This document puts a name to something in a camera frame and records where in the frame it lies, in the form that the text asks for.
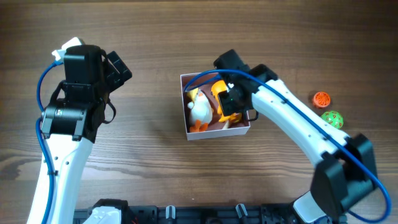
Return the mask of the yellow rattle drum toy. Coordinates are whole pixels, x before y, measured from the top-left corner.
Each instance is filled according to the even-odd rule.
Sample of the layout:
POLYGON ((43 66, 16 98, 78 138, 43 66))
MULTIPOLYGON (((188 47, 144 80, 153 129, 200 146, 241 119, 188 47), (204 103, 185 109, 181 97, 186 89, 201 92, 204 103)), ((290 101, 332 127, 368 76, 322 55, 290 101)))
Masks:
POLYGON ((228 116, 228 119, 225 121, 223 129, 228 129, 234 123, 238 123, 242 120, 241 113, 234 113, 231 116, 228 116))

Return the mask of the orange dinosaur toy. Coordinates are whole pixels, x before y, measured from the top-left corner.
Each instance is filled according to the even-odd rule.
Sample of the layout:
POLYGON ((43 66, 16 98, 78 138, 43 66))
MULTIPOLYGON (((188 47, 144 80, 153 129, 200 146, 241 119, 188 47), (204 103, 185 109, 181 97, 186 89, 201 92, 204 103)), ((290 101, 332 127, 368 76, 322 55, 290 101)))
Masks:
POLYGON ((217 107, 217 114, 221 116, 219 119, 219 122, 224 123, 229 121, 230 123, 238 123, 242 120, 242 114, 241 113, 233 113, 232 115, 225 116, 222 112, 221 109, 221 103, 219 100, 219 94, 223 91, 227 90, 226 83, 223 80, 217 81, 213 84, 211 87, 211 94, 215 97, 218 107, 217 107))

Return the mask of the white plush duck toy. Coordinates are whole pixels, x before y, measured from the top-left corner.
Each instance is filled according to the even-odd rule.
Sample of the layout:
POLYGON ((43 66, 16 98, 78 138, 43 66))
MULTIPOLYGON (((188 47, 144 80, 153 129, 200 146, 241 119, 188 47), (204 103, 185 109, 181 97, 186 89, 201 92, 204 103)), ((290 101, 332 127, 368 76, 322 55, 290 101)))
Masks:
POLYGON ((191 133, 206 131, 213 119, 213 108, 209 99, 199 88, 189 91, 187 96, 191 99, 187 105, 190 110, 189 131, 191 133))

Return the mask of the orange round ball toy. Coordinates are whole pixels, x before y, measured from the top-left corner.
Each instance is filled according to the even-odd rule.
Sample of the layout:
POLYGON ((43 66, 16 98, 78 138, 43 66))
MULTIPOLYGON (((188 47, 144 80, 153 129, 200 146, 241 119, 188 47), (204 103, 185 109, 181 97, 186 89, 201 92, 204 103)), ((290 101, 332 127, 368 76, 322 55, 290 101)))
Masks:
POLYGON ((312 104, 316 108, 326 108, 330 103, 330 95, 324 91, 316 92, 312 98, 312 104))

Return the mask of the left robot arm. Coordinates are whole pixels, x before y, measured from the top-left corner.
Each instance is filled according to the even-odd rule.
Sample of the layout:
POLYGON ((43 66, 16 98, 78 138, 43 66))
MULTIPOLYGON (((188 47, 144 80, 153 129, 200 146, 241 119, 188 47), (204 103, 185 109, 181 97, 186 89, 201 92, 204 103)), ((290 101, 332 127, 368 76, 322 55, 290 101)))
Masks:
POLYGON ((72 223, 81 176, 98 128, 109 123, 106 109, 116 109, 109 96, 132 77, 115 51, 107 53, 97 45, 75 45, 54 55, 36 90, 41 115, 35 132, 42 162, 28 223, 72 223), (44 106, 43 79, 59 65, 65 69, 65 79, 44 106))

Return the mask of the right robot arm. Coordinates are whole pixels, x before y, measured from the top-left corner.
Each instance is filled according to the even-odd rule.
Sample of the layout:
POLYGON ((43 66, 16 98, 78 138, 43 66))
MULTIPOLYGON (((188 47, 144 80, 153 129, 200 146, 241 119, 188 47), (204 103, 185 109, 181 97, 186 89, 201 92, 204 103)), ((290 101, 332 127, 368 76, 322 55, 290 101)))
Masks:
POLYGON ((213 63, 221 70, 226 91, 220 93, 222 112, 256 110, 273 121, 308 157, 315 168, 310 190, 293 202, 302 222, 322 216, 338 219, 376 189, 373 145, 364 135, 348 136, 322 120, 298 100, 264 64, 246 65, 231 49, 213 63))

